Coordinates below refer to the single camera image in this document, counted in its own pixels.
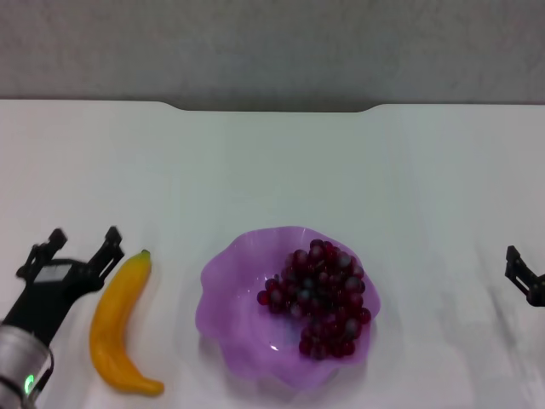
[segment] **white table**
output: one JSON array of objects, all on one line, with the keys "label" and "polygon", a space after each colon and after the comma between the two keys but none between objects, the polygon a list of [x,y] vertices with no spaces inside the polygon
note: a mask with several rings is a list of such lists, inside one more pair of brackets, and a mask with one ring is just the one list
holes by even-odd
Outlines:
[{"label": "white table", "polygon": [[[183,112],[151,102],[0,101],[0,316],[55,227],[88,259],[110,225],[152,252],[129,353],[165,381],[119,395],[92,367],[98,294],[66,317],[43,409],[545,407],[545,311],[504,276],[545,273],[545,107]],[[383,305],[366,366],[296,393],[230,376],[194,327],[204,264],[247,230],[300,225],[353,248]]]}]

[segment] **banana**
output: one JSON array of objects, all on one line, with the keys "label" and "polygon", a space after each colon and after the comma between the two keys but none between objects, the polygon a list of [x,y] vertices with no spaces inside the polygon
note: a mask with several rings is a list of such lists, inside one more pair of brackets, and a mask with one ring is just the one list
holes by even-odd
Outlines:
[{"label": "banana", "polygon": [[146,250],[119,269],[96,307],[89,349],[96,371],[110,386],[125,393],[156,396],[163,393],[164,385],[143,377],[127,356],[124,345],[127,321],[151,269],[150,253]]}]

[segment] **purple bowl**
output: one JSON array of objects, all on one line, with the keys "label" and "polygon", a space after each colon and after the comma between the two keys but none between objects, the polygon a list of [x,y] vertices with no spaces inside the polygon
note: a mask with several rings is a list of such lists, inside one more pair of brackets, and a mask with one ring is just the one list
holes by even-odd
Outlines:
[{"label": "purple bowl", "polygon": [[[203,336],[218,341],[232,373],[254,380],[274,376],[295,389],[310,389],[335,370],[365,360],[370,325],[364,327],[354,355],[313,361],[299,353],[302,324],[272,315],[256,301],[265,280],[279,274],[287,254],[307,249],[313,239],[329,240],[356,256],[345,245],[310,228],[264,228],[238,236],[204,267],[195,324]],[[374,319],[381,300],[367,274],[364,282],[364,305]]]}]

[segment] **bunch of grapes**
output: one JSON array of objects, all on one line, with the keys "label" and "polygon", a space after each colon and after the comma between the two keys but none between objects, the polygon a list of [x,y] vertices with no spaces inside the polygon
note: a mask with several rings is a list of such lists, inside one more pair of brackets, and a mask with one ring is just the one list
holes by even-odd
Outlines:
[{"label": "bunch of grapes", "polygon": [[297,250],[285,260],[280,275],[265,282],[257,302],[272,314],[306,320],[299,351],[315,360],[354,353],[354,340],[371,321],[364,305],[364,270],[329,241],[315,239],[310,250]]}]

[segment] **yellow banana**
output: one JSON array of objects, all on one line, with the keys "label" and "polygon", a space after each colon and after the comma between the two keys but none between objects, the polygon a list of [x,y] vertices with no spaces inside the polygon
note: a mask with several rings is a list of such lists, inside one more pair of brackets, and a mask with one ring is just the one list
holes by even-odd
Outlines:
[{"label": "yellow banana", "polygon": [[149,251],[131,257],[102,294],[91,324],[89,348],[96,371],[113,388],[156,396],[164,385],[143,377],[125,352],[124,333],[130,313],[152,270]]}]

